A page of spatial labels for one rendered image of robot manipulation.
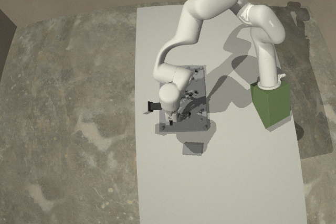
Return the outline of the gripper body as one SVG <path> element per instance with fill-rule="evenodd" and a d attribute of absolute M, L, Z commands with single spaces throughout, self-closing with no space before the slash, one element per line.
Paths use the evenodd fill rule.
<path fill-rule="evenodd" d="M 173 122 L 177 122 L 177 111 L 174 112 L 172 116 L 169 116 L 169 114 L 165 112 L 165 118 L 167 122 L 169 122 L 169 120 L 173 120 Z"/>

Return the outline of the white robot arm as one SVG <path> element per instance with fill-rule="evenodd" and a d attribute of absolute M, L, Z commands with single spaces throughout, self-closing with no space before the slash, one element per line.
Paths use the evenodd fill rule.
<path fill-rule="evenodd" d="M 180 99 L 191 84 L 193 73 L 189 69 L 165 63 L 167 53 L 174 47 L 196 44 L 204 20 L 212 19 L 230 9 L 239 20 L 250 28 L 260 80 L 258 87 L 276 89 L 285 73 L 277 73 L 273 44 L 280 44 L 286 37 L 285 29 L 276 14 L 266 5 L 253 5 L 248 0 L 187 0 L 183 6 L 175 36 L 160 49 L 153 69 L 155 81 L 163 83 L 159 90 L 159 103 L 142 104 L 142 114 L 163 110 L 172 116 L 180 107 Z"/>

